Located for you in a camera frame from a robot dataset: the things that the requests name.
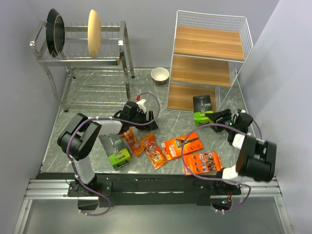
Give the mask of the steel dish rack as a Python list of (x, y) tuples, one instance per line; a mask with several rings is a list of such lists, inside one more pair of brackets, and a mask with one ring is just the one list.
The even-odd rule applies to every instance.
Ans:
[(36, 49), (37, 39), (46, 29), (47, 22), (40, 21), (30, 47), (64, 112), (117, 108), (131, 100), (130, 79), (135, 74), (125, 21), (101, 26), (101, 46), (95, 58), (88, 51), (87, 26), (66, 26), (63, 50), (54, 55), (46, 40)]

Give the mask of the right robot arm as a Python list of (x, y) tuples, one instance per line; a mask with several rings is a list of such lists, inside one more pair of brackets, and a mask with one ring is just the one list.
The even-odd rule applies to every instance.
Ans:
[(241, 177), (249, 177), (258, 182), (270, 182), (275, 172), (277, 145), (248, 134), (249, 126), (254, 119), (245, 110), (232, 114), (230, 109), (221, 112), (205, 113), (212, 123), (211, 128), (219, 133), (226, 130), (227, 141), (239, 150), (236, 164), (222, 169), (222, 177), (213, 182), (218, 194), (225, 194), (232, 182)]

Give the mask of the orange razor bag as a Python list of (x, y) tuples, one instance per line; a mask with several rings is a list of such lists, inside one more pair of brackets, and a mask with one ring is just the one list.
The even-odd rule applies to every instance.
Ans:
[(139, 157), (144, 148), (142, 146), (142, 144), (137, 140), (134, 132), (131, 130), (131, 128), (122, 133), (121, 136), (126, 140), (126, 142), (128, 143), (132, 153), (134, 154), (134, 156)]
[(153, 167), (157, 170), (167, 162), (167, 158), (163, 154), (161, 148), (156, 142), (153, 133), (149, 133), (141, 138), (141, 144), (145, 149)]

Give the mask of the white wire wooden shelf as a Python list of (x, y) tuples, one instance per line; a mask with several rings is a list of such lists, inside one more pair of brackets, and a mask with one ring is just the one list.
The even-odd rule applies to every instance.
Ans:
[(209, 95), (219, 109), (222, 89), (229, 90), (253, 40), (244, 16), (178, 10), (171, 57), (167, 108), (193, 111), (195, 96)]

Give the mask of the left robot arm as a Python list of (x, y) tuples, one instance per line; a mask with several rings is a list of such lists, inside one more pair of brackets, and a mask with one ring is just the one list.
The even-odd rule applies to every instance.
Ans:
[(75, 180), (80, 183), (79, 190), (84, 195), (93, 195), (97, 190), (97, 176), (92, 169), (89, 154), (100, 135), (120, 135), (136, 127), (139, 130), (152, 131), (158, 128), (158, 114), (147, 111), (141, 101), (128, 101), (123, 109), (111, 117), (88, 117), (76, 114), (57, 139), (58, 146), (68, 156)]

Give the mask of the black green razor box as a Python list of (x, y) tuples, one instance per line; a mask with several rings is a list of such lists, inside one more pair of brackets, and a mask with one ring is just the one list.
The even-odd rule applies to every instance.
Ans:
[(206, 114), (213, 113), (211, 97), (209, 95), (193, 97), (194, 121), (195, 125), (212, 123)]
[(99, 136), (99, 140), (114, 169), (122, 167), (131, 160), (130, 153), (119, 135), (101, 135)]

